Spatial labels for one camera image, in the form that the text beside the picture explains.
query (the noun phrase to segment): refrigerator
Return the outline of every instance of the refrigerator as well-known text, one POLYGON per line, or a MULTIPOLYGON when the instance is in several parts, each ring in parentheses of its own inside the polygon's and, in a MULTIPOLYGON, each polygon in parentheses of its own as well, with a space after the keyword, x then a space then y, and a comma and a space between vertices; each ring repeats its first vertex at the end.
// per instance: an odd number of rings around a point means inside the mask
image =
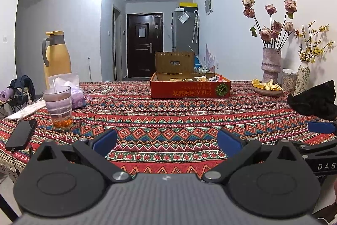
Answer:
POLYGON ((195 17, 197 16, 196 13, 188 13, 190 18, 186 20, 184 23, 181 23, 179 18, 183 16, 184 12, 173 12, 172 19, 173 19, 173 52, 195 52, 199 54, 199 35, 196 38, 197 34, 197 27, 195 28, 195 17))

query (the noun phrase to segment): black circular disc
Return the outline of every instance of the black circular disc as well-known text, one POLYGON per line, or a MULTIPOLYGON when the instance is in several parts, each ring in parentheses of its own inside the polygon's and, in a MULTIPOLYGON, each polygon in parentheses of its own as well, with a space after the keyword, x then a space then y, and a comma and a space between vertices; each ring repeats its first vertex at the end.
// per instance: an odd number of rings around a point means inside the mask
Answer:
POLYGON ((71 163, 53 165, 50 160, 40 162, 29 180, 18 180, 13 190, 24 211, 54 218, 89 209, 103 191, 104 179, 94 169, 71 163))
POLYGON ((228 182, 229 192, 246 211, 286 219, 313 210, 320 184, 306 164, 276 159, 243 167, 228 182))

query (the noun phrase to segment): red tablecloth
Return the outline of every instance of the red tablecloth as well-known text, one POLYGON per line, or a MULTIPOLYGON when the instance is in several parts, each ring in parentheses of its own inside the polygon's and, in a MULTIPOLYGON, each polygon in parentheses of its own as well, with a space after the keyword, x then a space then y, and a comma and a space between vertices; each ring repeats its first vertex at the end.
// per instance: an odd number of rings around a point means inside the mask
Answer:
MULTIPOLYGON (((129 173, 188 173, 201 176, 222 162, 226 155, 216 142, 217 131, 225 128, 242 138, 257 137, 263 143, 278 138, 317 144, 334 135, 311 133, 302 116, 290 108, 286 95, 256 94, 250 82, 233 82, 227 99, 151 99, 149 82, 82 83, 92 102, 73 112, 74 124, 68 132, 52 126, 46 109, 35 118, 38 127, 30 142, 36 148, 45 139, 70 144, 80 137, 92 138, 114 127, 117 146, 107 159, 129 173)), ((4 148, 16 122, 0 123, 0 171, 15 179, 11 155, 4 148)), ((14 154, 22 170, 28 150, 14 154)))

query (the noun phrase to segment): yellow thermos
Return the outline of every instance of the yellow thermos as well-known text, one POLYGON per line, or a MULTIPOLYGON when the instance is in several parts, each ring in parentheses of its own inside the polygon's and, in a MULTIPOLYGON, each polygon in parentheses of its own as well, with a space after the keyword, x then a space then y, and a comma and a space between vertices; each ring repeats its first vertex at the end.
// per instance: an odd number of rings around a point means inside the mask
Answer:
POLYGON ((64 32, 47 32, 47 38, 42 43, 45 84, 49 89, 48 77, 71 73, 70 56, 64 42, 64 32))

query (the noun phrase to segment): pink rose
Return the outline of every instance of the pink rose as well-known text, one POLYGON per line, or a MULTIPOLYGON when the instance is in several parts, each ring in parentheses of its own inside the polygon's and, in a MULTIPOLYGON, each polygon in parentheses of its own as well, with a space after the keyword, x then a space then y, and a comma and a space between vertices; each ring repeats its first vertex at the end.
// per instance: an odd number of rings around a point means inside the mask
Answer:
POLYGON ((255 11, 254 11, 253 8, 246 7, 245 10, 243 11, 243 14, 244 14, 246 17, 253 17, 253 16, 255 16, 255 11))
POLYGON ((276 8, 272 4, 265 6, 265 9, 267 10, 268 15, 276 13, 276 8))
POLYGON ((272 29, 275 30, 276 32, 281 32, 282 23, 274 21, 272 29))
POLYGON ((255 4, 255 0, 242 0, 245 7, 252 7, 255 4))
POLYGON ((284 1, 284 8, 286 9, 288 14, 296 13, 296 1, 293 0, 285 0, 284 1))
POLYGON ((286 22, 286 24, 283 26, 283 29, 285 32, 290 32, 293 29, 293 24, 291 22, 286 22))
POLYGON ((277 39, 279 34, 280 34, 280 33, 279 33, 279 32, 276 32, 274 29, 272 29, 272 30, 270 31, 270 36, 271 36, 273 39, 277 39))
POLYGON ((271 32, 268 28, 264 28, 259 34, 264 41, 271 41, 272 39, 271 32))

